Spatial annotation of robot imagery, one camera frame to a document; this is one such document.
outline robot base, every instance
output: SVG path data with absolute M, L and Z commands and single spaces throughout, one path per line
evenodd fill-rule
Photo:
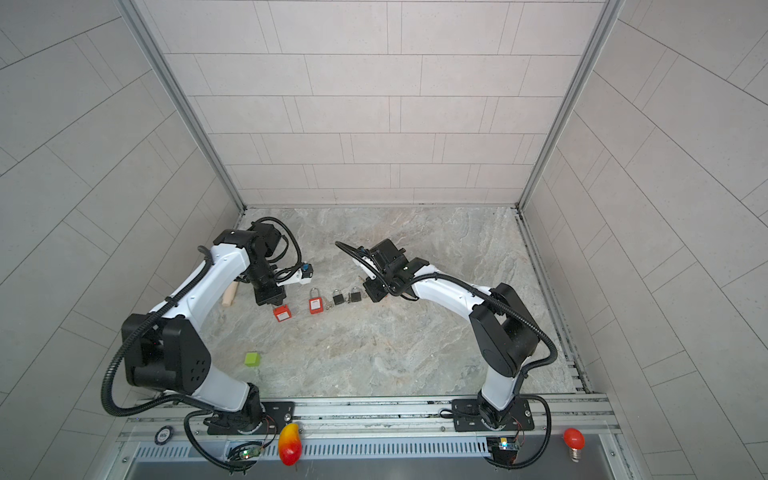
M 457 412 L 454 415 L 453 426 L 457 432 L 493 432 L 480 418 L 480 404 L 477 399 L 454 399 L 451 401 L 451 409 Z M 464 415 L 472 415 L 474 418 L 467 418 Z M 516 399 L 510 409 L 507 425 L 500 428 L 503 430 L 517 429 L 515 420 L 520 422 L 522 430 L 528 431 L 534 429 L 533 419 L 531 418 L 531 408 L 528 406 L 528 400 Z
M 262 402 L 264 413 L 272 417 L 276 427 L 270 423 L 270 430 L 266 430 L 266 422 L 262 421 L 253 432 L 241 433 L 236 429 L 228 429 L 219 425 L 208 425 L 208 435 L 266 435 L 274 433 L 277 428 L 277 434 L 283 431 L 283 427 L 293 420 L 293 402 Z

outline black padlock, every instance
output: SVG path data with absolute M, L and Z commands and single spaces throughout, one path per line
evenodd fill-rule
M 342 303 L 344 303 L 344 294 L 341 293 L 341 290 L 333 291 L 333 303 L 335 305 L 341 305 Z
M 352 292 L 349 294 L 349 301 L 350 302 L 359 302 L 362 300 L 362 292 L 360 292 L 360 289 L 356 286 L 352 287 Z

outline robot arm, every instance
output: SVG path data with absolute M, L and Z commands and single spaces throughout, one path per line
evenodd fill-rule
M 392 289 L 399 289 L 399 293 L 431 300 L 469 321 L 483 359 L 488 363 L 485 384 L 478 396 L 480 415 L 492 429 L 506 425 L 527 371 L 524 366 L 536 350 L 541 333 L 515 290 L 505 283 L 488 288 L 452 279 L 426 260 L 408 261 L 405 250 L 399 250 L 390 239 L 370 250 L 353 249 L 340 242 L 336 245 L 353 257 L 368 275 L 363 286 L 373 302 L 393 293 Z M 499 303 L 508 308 L 502 309 Z M 509 309 L 516 318 L 510 315 Z M 547 362 L 554 361 L 557 355 L 552 347 L 550 351 L 554 351 L 554 355 L 551 354 Z

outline black cable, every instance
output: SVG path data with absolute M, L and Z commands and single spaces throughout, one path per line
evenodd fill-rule
M 192 433 L 192 428 L 190 428 L 190 419 L 193 417 L 198 417 L 201 415 L 208 415 L 210 413 L 213 413 L 213 411 L 210 410 L 194 410 L 192 412 L 187 413 L 187 416 L 184 417 L 184 433 L 187 434 L 187 439 L 192 444 L 192 447 L 197 450 L 197 453 L 200 454 L 203 458 L 205 458 L 207 461 L 213 463 L 215 466 L 219 468 L 223 468 L 224 470 L 227 470 L 229 473 L 232 472 L 246 472 L 249 468 L 254 466 L 256 462 L 249 462 L 242 465 L 236 465 L 229 462 L 222 462 L 218 458 L 214 457 L 210 453 L 206 452 L 206 450 L 197 442 L 197 439 L 194 438 L 194 434 Z
M 296 238 L 293 236 L 293 232 L 290 231 L 290 228 L 288 228 L 286 224 L 276 219 L 275 217 L 261 217 L 259 220 L 256 220 L 254 223 L 263 223 L 265 221 L 277 223 L 283 229 L 285 229 L 286 233 L 288 233 L 288 237 L 290 238 L 291 243 L 293 243 L 293 248 L 296 249 L 296 264 L 294 264 L 292 267 L 283 268 L 282 270 L 278 270 L 275 272 L 275 280 L 277 280 L 278 282 L 282 282 L 292 277 L 293 274 L 298 272 L 299 268 L 301 268 L 301 266 L 303 265 L 301 261 L 301 249 L 299 248 L 299 243 L 296 242 Z M 275 263 L 277 260 L 270 260 L 270 263 Z
M 165 305 L 160 307 L 157 312 L 150 314 L 147 319 L 143 321 L 143 323 L 139 325 L 138 328 L 136 328 L 136 330 L 131 332 L 128 338 L 123 341 L 123 344 L 120 346 L 117 352 L 115 352 L 114 356 L 112 357 L 112 361 L 109 362 L 107 371 L 104 372 L 104 379 L 101 381 L 101 406 L 108 414 L 116 417 L 136 415 L 166 402 L 182 402 L 199 409 L 208 409 L 210 411 L 214 410 L 213 406 L 208 405 L 205 402 L 200 402 L 199 400 L 192 399 L 191 397 L 181 395 L 179 393 L 161 396 L 157 399 L 150 400 L 149 402 L 143 403 L 139 406 L 130 407 L 128 409 L 123 409 L 117 406 L 114 403 L 114 399 L 112 398 L 112 383 L 114 382 L 114 376 L 118 372 L 118 367 L 120 366 L 120 363 L 125 357 L 125 353 L 128 351 L 128 349 L 131 348 L 131 346 L 153 326 L 155 326 L 163 318 L 163 315 L 168 312 L 168 310 L 178 305 L 179 301 L 183 299 L 184 296 L 186 296 L 190 290 L 192 290 L 194 286 L 203 279 L 206 273 L 208 273 L 208 270 L 210 270 L 210 268 L 213 266 L 214 258 L 211 255 L 210 250 L 208 250 L 206 247 L 200 246 L 197 248 L 197 251 L 202 253 L 205 257 L 205 263 L 203 264 L 202 270 L 200 270 L 200 272 L 187 285 L 179 290 L 179 293 L 170 299 L 166 299 Z
M 513 463 L 512 465 L 506 465 L 503 463 L 496 462 L 491 458 L 483 457 L 485 458 L 485 461 L 490 463 L 491 465 L 499 468 L 505 468 L 507 470 L 517 470 L 519 468 L 525 468 L 530 464 L 532 464 L 533 462 L 539 460 L 539 458 L 544 454 L 544 450 L 547 449 L 547 445 L 549 444 L 549 438 L 552 435 L 552 414 L 549 411 L 549 405 L 547 404 L 547 401 L 538 395 L 524 394 L 524 393 L 521 393 L 520 395 L 518 395 L 518 398 L 536 400 L 537 402 L 540 402 L 544 406 L 544 413 L 547 416 L 547 429 L 544 432 L 544 441 L 541 443 L 541 446 L 538 448 L 538 451 L 535 454 L 533 454 L 531 458 L 527 458 L 523 462 Z

